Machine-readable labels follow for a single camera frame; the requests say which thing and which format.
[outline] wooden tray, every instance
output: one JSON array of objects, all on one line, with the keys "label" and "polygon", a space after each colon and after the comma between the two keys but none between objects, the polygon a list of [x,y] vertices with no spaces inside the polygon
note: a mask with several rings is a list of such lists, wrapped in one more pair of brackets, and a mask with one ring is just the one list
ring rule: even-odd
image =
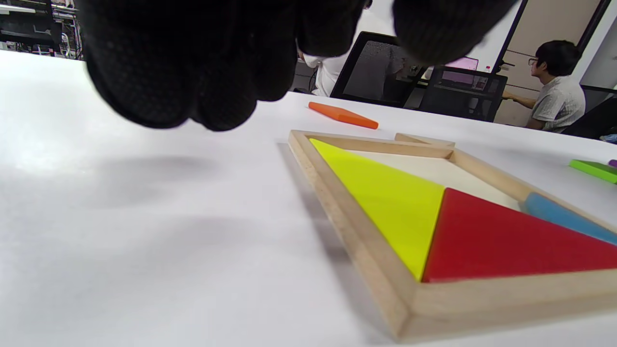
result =
[{"label": "wooden tray", "polygon": [[617,270],[420,283],[315,149],[316,139],[348,151],[447,159],[522,203],[532,192],[613,231],[574,206],[455,149],[453,143],[397,135],[413,142],[294,130],[289,145],[338,236],[399,340],[424,341],[580,316],[617,307]]}]

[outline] yellow triangle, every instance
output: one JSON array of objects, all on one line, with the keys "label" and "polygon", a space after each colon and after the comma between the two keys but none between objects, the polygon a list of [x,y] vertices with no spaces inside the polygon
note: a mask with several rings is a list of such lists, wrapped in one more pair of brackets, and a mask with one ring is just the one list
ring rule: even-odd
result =
[{"label": "yellow triangle", "polygon": [[310,141],[420,282],[445,187],[330,144]]}]

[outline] green tangram piece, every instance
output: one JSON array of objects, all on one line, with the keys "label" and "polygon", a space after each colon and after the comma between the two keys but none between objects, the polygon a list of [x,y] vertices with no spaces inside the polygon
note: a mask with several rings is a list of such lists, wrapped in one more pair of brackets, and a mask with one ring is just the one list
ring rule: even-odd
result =
[{"label": "green tangram piece", "polygon": [[570,167],[583,171],[591,176],[596,176],[612,184],[617,184],[617,168],[599,162],[577,161],[570,162]]}]

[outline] gray t-shirt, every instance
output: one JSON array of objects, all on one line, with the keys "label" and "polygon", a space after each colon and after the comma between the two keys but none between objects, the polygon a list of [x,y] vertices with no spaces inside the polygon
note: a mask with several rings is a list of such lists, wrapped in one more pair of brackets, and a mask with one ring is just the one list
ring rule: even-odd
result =
[{"label": "gray t-shirt", "polygon": [[531,117],[546,122],[547,132],[561,133],[585,114],[585,94],[570,76],[555,77],[542,87]]}]

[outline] tangram piece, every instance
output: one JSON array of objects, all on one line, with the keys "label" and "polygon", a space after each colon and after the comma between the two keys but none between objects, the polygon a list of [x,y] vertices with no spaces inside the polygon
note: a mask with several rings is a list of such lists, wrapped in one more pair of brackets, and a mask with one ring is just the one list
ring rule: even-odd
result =
[{"label": "tangram piece", "polygon": [[528,214],[535,217],[617,246],[617,234],[538,193],[529,194],[524,207]]},{"label": "tangram piece", "polygon": [[310,141],[420,281],[445,187],[330,144]]},{"label": "tangram piece", "polygon": [[359,114],[353,113],[340,107],[334,107],[330,105],[318,104],[317,102],[309,102],[308,108],[315,110],[328,118],[338,120],[339,122],[358,125],[359,127],[365,127],[369,129],[377,129],[379,123],[372,119],[362,117]]},{"label": "tangram piece", "polygon": [[609,243],[448,188],[423,281],[615,268]]},{"label": "tangram piece", "polygon": [[617,184],[617,167],[612,167],[599,162],[577,160],[571,161],[570,166],[591,176],[596,176],[597,178],[601,178],[607,182]]}]

